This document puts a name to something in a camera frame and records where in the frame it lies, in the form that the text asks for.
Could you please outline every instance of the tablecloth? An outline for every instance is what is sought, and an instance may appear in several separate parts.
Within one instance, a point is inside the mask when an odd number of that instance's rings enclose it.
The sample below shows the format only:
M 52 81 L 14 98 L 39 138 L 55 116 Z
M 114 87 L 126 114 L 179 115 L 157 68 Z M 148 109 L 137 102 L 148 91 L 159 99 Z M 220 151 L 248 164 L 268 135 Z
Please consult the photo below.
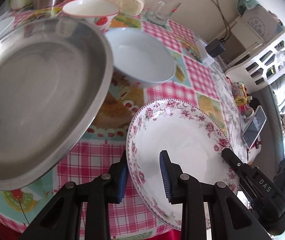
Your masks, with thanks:
M 15 27 L 44 17 L 59 17 L 64 4 L 36 11 L 29 7 L 15 11 L 12 13 Z M 146 90 L 126 87 L 112 80 L 97 117 L 79 142 L 51 171 L 21 189 L 22 207 L 10 191 L 0 191 L 1 223 L 23 232 L 66 182 L 86 183 L 107 172 L 112 163 L 120 160 L 132 117 L 146 102 L 154 99 L 177 98 L 198 106 L 215 120 L 228 136 L 234 152 L 243 162 L 246 161 L 237 107 L 230 84 L 218 62 L 211 65 L 202 62 L 195 46 L 200 37 L 190 29 L 172 20 L 168 20 L 163 27 L 154 25 L 148 22 L 144 13 L 136 17 L 119 14 L 110 28 L 136 28 L 160 40 L 175 59 L 175 76 L 162 85 Z M 86 205 L 81 218 L 81 239 L 85 232 L 85 208 Z M 109 204 L 109 219 L 112 239 L 146 239 L 171 230 L 144 205 L 130 178 L 122 203 Z

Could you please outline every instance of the black charger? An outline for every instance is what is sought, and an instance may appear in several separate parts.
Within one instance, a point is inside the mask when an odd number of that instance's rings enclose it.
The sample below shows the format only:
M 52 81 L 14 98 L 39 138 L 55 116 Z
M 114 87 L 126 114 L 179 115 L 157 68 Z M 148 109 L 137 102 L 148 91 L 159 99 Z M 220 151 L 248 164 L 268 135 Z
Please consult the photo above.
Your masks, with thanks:
M 224 51 L 226 50 L 225 46 L 223 45 L 223 42 L 218 40 L 218 39 L 214 39 L 212 42 L 210 42 L 207 46 L 206 46 L 206 51 L 207 53 L 215 58 L 218 55 L 222 54 Z

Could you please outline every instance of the bowl with strawberry pattern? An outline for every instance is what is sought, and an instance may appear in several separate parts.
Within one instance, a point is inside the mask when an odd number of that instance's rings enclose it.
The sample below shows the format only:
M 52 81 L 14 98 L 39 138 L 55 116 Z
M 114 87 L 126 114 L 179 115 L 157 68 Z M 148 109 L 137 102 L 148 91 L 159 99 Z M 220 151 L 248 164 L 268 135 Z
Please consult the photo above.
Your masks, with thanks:
M 74 0 L 63 7 L 65 16 L 92 23 L 102 31 L 108 29 L 118 13 L 116 4 L 104 0 Z

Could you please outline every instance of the glass cup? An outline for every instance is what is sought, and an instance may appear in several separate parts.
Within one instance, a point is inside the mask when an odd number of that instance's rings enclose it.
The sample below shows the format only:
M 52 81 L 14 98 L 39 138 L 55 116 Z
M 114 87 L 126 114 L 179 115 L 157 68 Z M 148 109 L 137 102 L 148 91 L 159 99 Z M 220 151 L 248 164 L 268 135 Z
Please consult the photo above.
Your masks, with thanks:
M 157 25 L 165 25 L 168 18 L 181 5 L 179 0 L 156 0 L 153 9 L 146 12 L 146 18 Z

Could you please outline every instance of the steel bowl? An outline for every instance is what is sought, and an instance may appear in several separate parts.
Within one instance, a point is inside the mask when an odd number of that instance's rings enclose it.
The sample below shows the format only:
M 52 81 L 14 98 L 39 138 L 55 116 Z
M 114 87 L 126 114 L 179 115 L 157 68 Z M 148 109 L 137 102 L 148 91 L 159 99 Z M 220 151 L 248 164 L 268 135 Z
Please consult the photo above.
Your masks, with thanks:
M 112 74 L 107 40 L 81 20 L 38 20 L 0 40 L 0 190 L 34 182 L 69 152 Z

